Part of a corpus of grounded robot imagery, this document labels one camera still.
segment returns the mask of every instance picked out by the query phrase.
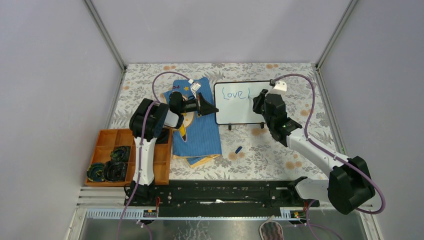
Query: slipper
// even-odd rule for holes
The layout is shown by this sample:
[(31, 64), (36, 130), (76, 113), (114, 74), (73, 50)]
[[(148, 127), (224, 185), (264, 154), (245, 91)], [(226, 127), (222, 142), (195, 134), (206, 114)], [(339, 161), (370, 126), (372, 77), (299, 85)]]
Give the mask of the slipper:
[(275, 218), (272, 215), (268, 220), (259, 226), (259, 235), (262, 240), (284, 240), (283, 228), (281, 225), (273, 221)]

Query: wire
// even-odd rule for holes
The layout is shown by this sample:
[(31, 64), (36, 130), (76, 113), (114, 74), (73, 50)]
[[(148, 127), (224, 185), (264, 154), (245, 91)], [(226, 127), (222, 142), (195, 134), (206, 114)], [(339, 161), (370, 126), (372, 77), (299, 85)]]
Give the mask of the wire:
[(377, 186), (377, 184), (371, 180), (371, 178), (369, 176), (367, 176), (364, 172), (362, 172), (361, 170), (359, 170), (357, 167), (353, 166), (352, 164), (350, 164), (349, 162), (343, 160), (342, 158), (336, 156), (335, 154), (333, 154), (332, 152), (326, 150), (325, 148), (321, 147), (320, 145), (318, 145), (316, 142), (314, 142), (312, 139), (309, 138), (308, 136), (308, 125), (309, 122), (311, 120), (312, 114), (314, 113), (314, 108), (315, 108), (315, 89), (314, 89), (314, 84), (312, 83), (312, 80), (302, 74), (297, 74), (297, 73), (291, 73), (291, 74), (286, 74), (283, 76), (279, 76), (275, 79), (275, 81), (281, 80), (283, 78), (286, 77), (301, 77), (304, 78), (306, 81), (309, 82), (310, 87), (312, 88), (312, 106), (310, 108), (310, 113), (309, 116), (307, 117), (306, 123), (305, 123), (305, 128), (304, 128), (304, 135), (306, 137), (306, 139), (312, 144), (314, 145), (317, 149), (323, 151), (324, 153), (328, 154), (329, 156), (331, 156), (332, 158), (335, 158), (336, 160), (340, 161), (341, 163), (345, 164), (346, 166), (348, 166), (349, 168), (353, 169), (355, 172), (357, 172), (358, 174), (360, 174), (364, 179), (366, 179), (369, 184), (371, 184), (374, 189), (377, 191), (378, 195), (380, 196), (381, 199), (381, 206), (380, 209), (378, 209), (377, 211), (367, 211), (364, 209), (360, 209), (360, 208), (356, 208), (356, 210), (358, 210), (361, 213), (365, 213), (365, 214), (380, 214), (384, 211), (384, 209), (386, 208), (386, 198), (383, 195), (383, 192), (381, 191), (381, 189)]
[(190, 80), (190, 78), (186, 77), (184, 74), (181, 74), (181, 73), (176, 72), (176, 71), (164, 71), (164, 72), (159, 73), (159, 75), (157, 75), (153, 79), (153, 82), (151, 83), (151, 90), (153, 91), (153, 96), (156, 99), (156, 101), (158, 101), (158, 102), (160, 102), (160, 101), (159, 101), (159, 99), (158, 99), (158, 97), (156, 96), (156, 93), (155, 93), (155, 82), (160, 76), (162, 76), (164, 74), (176, 74), (176, 75), (180, 75), (181, 77), (184, 77), (187, 80)]
[(310, 232), (312, 233), (312, 235), (317, 239), (320, 240), (320, 238), (315, 234), (314, 230), (312, 230), (312, 227), (317, 227), (317, 228), (321, 228), (321, 229), (325, 229), (328, 230), (330, 232), (332, 232), (333, 234), (335, 234), (339, 239), (343, 240), (342, 236), (340, 236), (340, 234), (338, 234), (337, 232), (335, 232), (333, 229), (328, 228), (326, 226), (323, 225), (318, 225), (318, 224), (312, 224), (309, 222), (309, 209), (311, 208), (312, 204), (315, 203), (316, 200), (312, 200), (310, 202), (310, 204), (307, 206), (306, 209), (306, 225), (309, 227)]
[(297, 73), (282, 75), (282, 76), (277, 77), (274, 80), (275, 80), (275, 82), (277, 82), (278, 80), (281, 80), (281, 79), (287, 78), (287, 77), (304, 78), (306, 81), (309, 82), (310, 88), (312, 89), (312, 106), (310, 107), (310, 113), (309, 113), (309, 116), (307, 117), (307, 120), (306, 120), (306, 123), (305, 123), (305, 128), (304, 128), (305, 137), (308, 139), (308, 125), (309, 125), (309, 122), (311, 121), (312, 114), (314, 113), (314, 108), (315, 108), (315, 88), (314, 88), (314, 84), (312, 83), (312, 80), (309, 77), (302, 75), (302, 74), (297, 74)]
[(156, 217), (158, 217), (159, 204), (161, 204), (161, 198), (159, 196), (157, 196), (156, 197)]
[(142, 126), (142, 129), (141, 129), (141, 138), (140, 138), (141, 139), (140, 140), (140, 150), (139, 150), (139, 155), (138, 155), (138, 176), (137, 176), (137, 182), (135, 183), (134, 190), (132, 191), (131, 196), (129, 197), (129, 199), (128, 199), (126, 205), (125, 205), (125, 207), (123, 208), (122, 214), (120, 215), (119, 223), (118, 223), (118, 228), (116, 230), (116, 240), (119, 240), (119, 231), (120, 231), (120, 228), (121, 228), (122, 218), (124, 217), (125, 211), (127, 210), (128, 206), (131, 203), (131, 200), (134, 197), (134, 194), (137, 191), (137, 187), (139, 186), (140, 176), (141, 176), (141, 172), (142, 172), (142, 170), (141, 170), (141, 168), (142, 168), (142, 153), (143, 153), (143, 151), (142, 151), (142, 148), (143, 148), (142, 143), (143, 143), (143, 139), (145, 137), (146, 121), (147, 121), (147, 118), (149, 116), (150, 110), (152, 109), (153, 105), (156, 104), (156, 103), (159, 103), (159, 101), (153, 101), (148, 106), (147, 111), (146, 111), (145, 116), (144, 116), (144, 119), (143, 119), (143, 126)]
[(147, 226), (147, 224), (145, 224), (144, 222), (142, 222), (142, 221), (137, 221), (137, 223), (136, 224), (141, 224), (141, 226), (142, 227), (145, 227), (146, 229), (147, 229), (147, 231), (148, 231), (148, 235), (149, 235), (149, 237), (150, 237), (150, 240), (153, 240), (153, 235), (152, 235), (152, 230), (150, 230), (150, 227), (149, 226)]

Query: black whiteboard frame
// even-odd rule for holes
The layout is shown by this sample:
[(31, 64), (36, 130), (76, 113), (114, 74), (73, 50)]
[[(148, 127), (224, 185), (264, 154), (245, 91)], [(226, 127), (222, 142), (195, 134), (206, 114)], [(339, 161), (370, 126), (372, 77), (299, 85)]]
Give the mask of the black whiteboard frame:
[[(217, 106), (217, 101), (216, 101), (216, 97), (215, 97), (215, 85), (217, 84), (242, 84), (242, 83), (264, 83), (267, 82), (269, 83), (270, 81), (268, 80), (264, 80), (264, 81), (223, 81), (223, 82), (215, 82), (215, 84), (213, 85), (213, 104), (215, 105), (215, 107)], [(260, 124), (261, 126), (263, 126), (265, 124), (265, 119), (262, 122), (247, 122), (247, 123), (218, 123), (217, 122), (217, 114), (215, 113), (215, 123), (217, 125), (243, 125), (243, 124)]]

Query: blue marker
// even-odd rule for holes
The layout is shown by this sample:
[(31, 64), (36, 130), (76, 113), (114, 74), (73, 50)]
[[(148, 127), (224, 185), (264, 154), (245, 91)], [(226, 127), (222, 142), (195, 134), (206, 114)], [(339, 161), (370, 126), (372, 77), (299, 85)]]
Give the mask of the blue marker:
[(235, 153), (236, 153), (236, 154), (238, 154), (238, 153), (240, 152), (240, 150), (242, 150), (242, 146), (239, 146), (239, 147), (237, 148), (237, 150), (235, 150)]

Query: gray wall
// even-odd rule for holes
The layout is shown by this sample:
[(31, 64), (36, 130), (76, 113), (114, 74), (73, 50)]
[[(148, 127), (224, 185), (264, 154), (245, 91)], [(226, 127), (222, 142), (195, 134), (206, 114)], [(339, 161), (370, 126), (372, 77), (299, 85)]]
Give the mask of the gray wall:
[(422, 0), (359, 1), (322, 68), (347, 150), (387, 199), (385, 240), (424, 233), (423, 10)]
[(349, 0), (94, 0), (128, 63), (316, 62)]
[(81, 0), (2, 1), (0, 33), (0, 239), (62, 239), (120, 70)]

